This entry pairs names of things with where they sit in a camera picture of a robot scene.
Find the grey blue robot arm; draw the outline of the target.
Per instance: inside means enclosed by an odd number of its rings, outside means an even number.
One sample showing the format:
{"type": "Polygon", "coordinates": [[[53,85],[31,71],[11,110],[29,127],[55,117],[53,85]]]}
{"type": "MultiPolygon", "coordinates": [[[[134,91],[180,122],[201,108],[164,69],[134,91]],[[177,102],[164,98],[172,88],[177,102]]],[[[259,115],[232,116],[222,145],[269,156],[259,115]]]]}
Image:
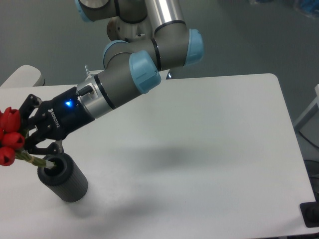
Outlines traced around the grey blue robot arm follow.
{"type": "Polygon", "coordinates": [[[20,107],[21,129],[33,130],[24,150],[35,155],[63,152],[72,132],[148,93],[161,82],[160,72],[202,60],[204,44],[186,26],[177,0],[77,0],[89,22],[116,18],[116,39],[103,53],[104,70],[52,100],[31,94],[20,107]]]}

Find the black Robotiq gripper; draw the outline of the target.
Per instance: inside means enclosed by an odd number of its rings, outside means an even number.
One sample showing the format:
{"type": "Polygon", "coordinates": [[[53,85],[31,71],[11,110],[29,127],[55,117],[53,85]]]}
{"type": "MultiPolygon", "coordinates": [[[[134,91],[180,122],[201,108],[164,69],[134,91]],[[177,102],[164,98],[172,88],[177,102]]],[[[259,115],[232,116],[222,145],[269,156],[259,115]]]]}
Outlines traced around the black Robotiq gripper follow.
{"type": "Polygon", "coordinates": [[[64,153],[63,139],[70,133],[89,124],[95,119],[85,110],[79,101],[76,87],[61,93],[49,101],[29,94],[19,108],[21,124],[25,129],[36,129],[24,144],[24,149],[34,155],[57,155],[64,153]],[[37,144],[46,140],[55,140],[47,147],[37,144]]]}

